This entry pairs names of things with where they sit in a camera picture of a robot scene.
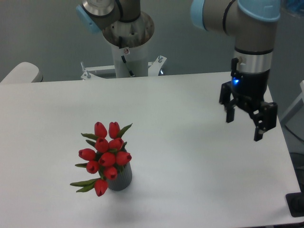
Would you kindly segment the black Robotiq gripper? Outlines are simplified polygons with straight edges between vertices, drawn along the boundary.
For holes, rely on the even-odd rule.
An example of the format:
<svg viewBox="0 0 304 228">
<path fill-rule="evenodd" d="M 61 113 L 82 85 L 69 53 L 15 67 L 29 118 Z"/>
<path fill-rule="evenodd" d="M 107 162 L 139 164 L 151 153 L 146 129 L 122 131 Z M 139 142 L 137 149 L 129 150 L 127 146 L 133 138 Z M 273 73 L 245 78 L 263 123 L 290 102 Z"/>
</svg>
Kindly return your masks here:
<svg viewBox="0 0 304 228">
<path fill-rule="evenodd" d="M 247 112 L 256 125 L 256 142 L 263 138 L 264 133 L 276 127 L 278 105 L 264 101 L 269 72 L 254 74 L 232 70 L 231 82 L 221 85 L 219 103 L 224 105 L 226 122 L 234 121 L 235 106 Z"/>
</svg>

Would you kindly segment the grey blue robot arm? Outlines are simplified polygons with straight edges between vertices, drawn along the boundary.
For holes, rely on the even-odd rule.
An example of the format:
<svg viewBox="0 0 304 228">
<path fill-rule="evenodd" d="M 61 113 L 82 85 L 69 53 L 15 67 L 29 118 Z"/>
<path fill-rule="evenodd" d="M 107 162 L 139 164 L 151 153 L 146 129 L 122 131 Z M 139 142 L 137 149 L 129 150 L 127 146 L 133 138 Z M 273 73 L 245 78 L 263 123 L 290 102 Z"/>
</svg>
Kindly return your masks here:
<svg viewBox="0 0 304 228">
<path fill-rule="evenodd" d="M 92 33 L 102 32 L 111 45 L 115 74 L 141 77 L 158 74 L 149 65 L 146 44 L 154 34 L 151 17 L 138 0 L 84 0 L 76 12 Z M 235 107 L 248 113 L 255 124 L 255 141 L 276 126 L 277 104 L 264 100 L 271 68 L 278 0 L 195 0 L 190 8 L 194 26 L 235 38 L 231 80 L 222 84 L 219 103 L 226 121 L 234 120 Z"/>
</svg>

